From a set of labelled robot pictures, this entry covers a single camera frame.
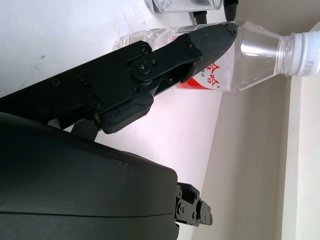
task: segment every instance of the plastic water bottle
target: plastic water bottle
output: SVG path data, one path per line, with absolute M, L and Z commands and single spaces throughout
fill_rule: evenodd
M 312 76 L 320 68 L 320 32 L 292 33 L 281 36 L 250 21 L 236 21 L 238 34 L 231 48 L 216 62 L 185 83 L 183 89 L 242 91 L 275 75 Z M 137 41 L 153 50 L 178 36 L 206 25 L 151 29 L 121 37 L 114 49 Z

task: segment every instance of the white table surface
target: white table surface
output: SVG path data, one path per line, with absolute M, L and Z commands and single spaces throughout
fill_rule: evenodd
M 223 9 L 208 13 L 209 23 L 223 21 Z M 143 0 L 2 0 L 0 97 L 111 52 L 122 35 L 186 25 L 189 13 L 153 15 Z M 171 88 L 147 116 L 96 142 L 168 166 L 201 191 L 221 97 Z M 191 239 L 193 227 L 180 226 L 179 239 Z

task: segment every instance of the white bottle cap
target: white bottle cap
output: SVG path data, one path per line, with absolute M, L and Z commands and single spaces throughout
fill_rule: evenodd
M 292 33 L 294 49 L 288 75 L 306 77 L 320 69 L 320 32 Z

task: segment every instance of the black curved cover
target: black curved cover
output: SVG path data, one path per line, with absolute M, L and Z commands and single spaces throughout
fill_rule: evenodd
M 0 239 L 177 239 L 167 167 L 0 113 Z
M 238 35 L 238 26 L 234 22 L 224 22 L 201 27 L 187 35 L 195 48 L 202 53 L 201 59 L 193 63 L 193 72 L 189 74 L 193 77 L 229 50 Z

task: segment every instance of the clear plastic bottle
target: clear plastic bottle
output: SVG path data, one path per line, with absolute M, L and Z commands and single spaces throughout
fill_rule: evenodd
M 219 10 L 223 0 L 144 0 L 155 14 Z
M 242 91 L 278 74 L 312 76 L 320 68 L 320 32 L 281 36 L 250 21 L 236 21 L 238 34 L 231 48 L 216 62 L 185 83 L 183 89 Z M 151 29 L 121 37 L 114 49 L 145 41 L 153 50 L 178 36 L 206 25 Z

